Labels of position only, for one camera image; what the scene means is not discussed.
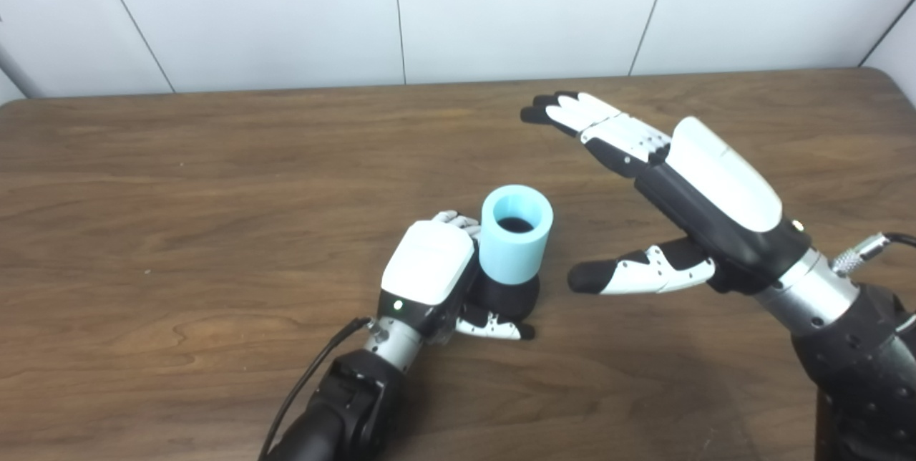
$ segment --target wood grain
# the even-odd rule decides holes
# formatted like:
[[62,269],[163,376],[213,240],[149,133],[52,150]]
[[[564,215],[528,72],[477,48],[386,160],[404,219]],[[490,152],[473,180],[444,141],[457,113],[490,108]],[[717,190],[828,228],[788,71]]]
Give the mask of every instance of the wood grain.
[[[755,302],[566,289],[573,263],[678,231],[576,141],[518,121],[556,89],[663,130],[699,116],[827,253],[916,230],[916,112],[870,69],[15,102],[0,458],[254,459],[308,360],[375,309],[403,230],[523,183],[556,212],[539,336],[426,348],[385,459],[810,459],[814,388]],[[859,278],[916,305],[914,259],[891,249]]]

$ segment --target black cable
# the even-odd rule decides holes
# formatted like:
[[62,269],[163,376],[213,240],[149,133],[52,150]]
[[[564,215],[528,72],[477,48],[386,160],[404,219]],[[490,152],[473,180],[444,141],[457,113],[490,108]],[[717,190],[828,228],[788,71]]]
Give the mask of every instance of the black cable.
[[274,417],[274,422],[271,423],[271,428],[268,429],[268,437],[264,438],[264,445],[261,447],[261,453],[258,455],[258,461],[264,461],[268,457],[268,452],[271,450],[271,445],[274,442],[274,437],[277,436],[277,429],[281,427],[281,422],[286,415],[286,412],[289,411],[289,406],[292,405],[293,400],[296,399],[296,396],[301,392],[302,387],[305,386],[305,383],[308,382],[308,379],[315,373],[315,370],[318,369],[318,366],[321,365],[321,361],[331,353],[331,350],[334,350],[338,344],[343,343],[344,339],[350,337],[350,334],[353,334],[355,331],[363,328],[372,321],[372,318],[353,318],[353,321],[350,321],[349,324],[344,325],[343,329],[338,331],[337,334],[334,334],[334,337],[331,337],[331,340],[328,341],[327,345],[318,353],[318,356],[315,357],[311,364],[308,365],[308,368],[305,370],[305,373],[302,374],[302,377],[298,379],[296,385],[292,387],[292,390],[287,395],[287,398],[283,400],[281,408],[277,411],[277,416]]
[[885,233],[884,237],[887,237],[887,241],[891,243],[902,243],[916,248],[916,236],[910,236],[909,233],[889,232]]

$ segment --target silver connector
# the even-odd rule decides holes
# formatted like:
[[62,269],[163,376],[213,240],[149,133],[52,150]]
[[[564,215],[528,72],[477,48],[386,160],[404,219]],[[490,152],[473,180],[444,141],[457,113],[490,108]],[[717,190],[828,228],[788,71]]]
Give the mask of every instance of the silver connector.
[[811,248],[788,271],[754,298],[793,335],[813,334],[838,320],[859,291],[849,278],[831,271],[827,259]]
[[887,239],[883,233],[868,236],[866,240],[840,253],[837,258],[830,261],[830,268],[839,276],[849,276],[851,272],[861,268],[864,263],[876,258],[889,244],[890,239]]
[[423,344],[423,337],[403,321],[387,316],[380,316],[376,326],[380,333],[370,335],[363,348],[406,373]]
[[389,340],[389,331],[379,324],[379,320],[369,320],[366,328],[369,329],[369,334],[375,338],[376,343],[385,343],[385,341]]

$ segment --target black cup base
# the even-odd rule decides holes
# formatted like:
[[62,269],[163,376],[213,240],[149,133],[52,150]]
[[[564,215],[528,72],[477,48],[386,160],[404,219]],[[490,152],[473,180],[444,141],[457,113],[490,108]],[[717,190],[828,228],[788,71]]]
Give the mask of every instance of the black cup base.
[[522,321],[534,311],[537,295],[540,294],[540,279],[537,275],[521,284],[507,285],[494,281],[484,271],[471,287],[468,301],[499,314],[508,321]]

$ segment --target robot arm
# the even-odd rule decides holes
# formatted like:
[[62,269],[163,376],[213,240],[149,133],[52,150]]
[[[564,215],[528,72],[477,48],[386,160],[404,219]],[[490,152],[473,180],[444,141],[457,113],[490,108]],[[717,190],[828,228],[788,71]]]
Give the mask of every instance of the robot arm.
[[916,459],[916,318],[887,289],[848,278],[890,235],[828,262],[760,174],[696,118],[668,139],[576,92],[539,96],[521,118],[578,137],[687,235],[573,266],[573,291],[667,292],[705,281],[753,296],[791,332],[821,390],[831,439],[818,442],[818,461]]
[[268,451],[269,442],[265,445],[262,459],[369,460],[385,447],[399,414],[406,373],[422,344],[443,344],[454,331],[502,339],[534,337],[530,325],[503,320],[467,302],[471,287],[481,279],[479,233],[476,220],[454,210],[406,230],[382,276],[377,318],[354,321],[331,343],[362,324],[369,325],[369,340],[362,349],[333,360],[305,412],[275,447]]

